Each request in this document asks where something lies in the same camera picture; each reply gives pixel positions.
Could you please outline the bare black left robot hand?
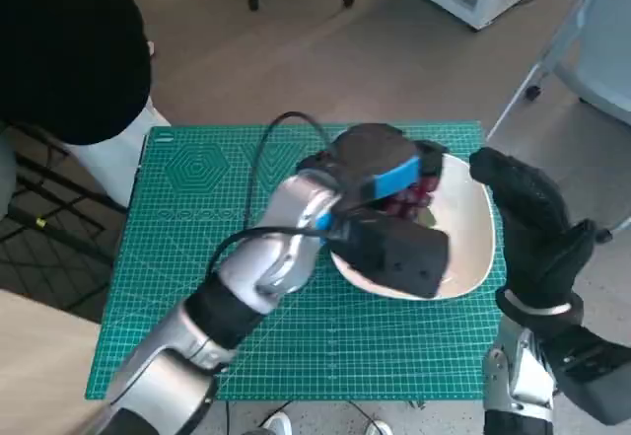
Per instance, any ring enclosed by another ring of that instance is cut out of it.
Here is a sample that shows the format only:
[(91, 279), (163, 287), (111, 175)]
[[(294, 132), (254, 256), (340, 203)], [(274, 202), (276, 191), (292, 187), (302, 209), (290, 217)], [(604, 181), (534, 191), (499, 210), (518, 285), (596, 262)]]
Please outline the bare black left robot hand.
[(384, 123), (353, 125), (329, 148), (297, 165), (299, 173), (319, 177), (340, 195), (339, 210), (351, 210), (394, 196), (423, 179), (434, 190), (448, 149), (434, 141), (414, 140)]

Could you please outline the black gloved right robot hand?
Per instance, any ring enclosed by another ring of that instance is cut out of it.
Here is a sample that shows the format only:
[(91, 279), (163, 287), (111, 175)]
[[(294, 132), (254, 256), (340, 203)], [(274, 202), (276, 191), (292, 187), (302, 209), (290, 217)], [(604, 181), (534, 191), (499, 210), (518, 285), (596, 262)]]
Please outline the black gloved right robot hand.
[(469, 157), (471, 177), (490, 187), (503, 221), (506, 287), (522, 304), (566, 304), (596, 246), (596, 223), (570, 222), (557, 185), (542, 170), (484, 147)]

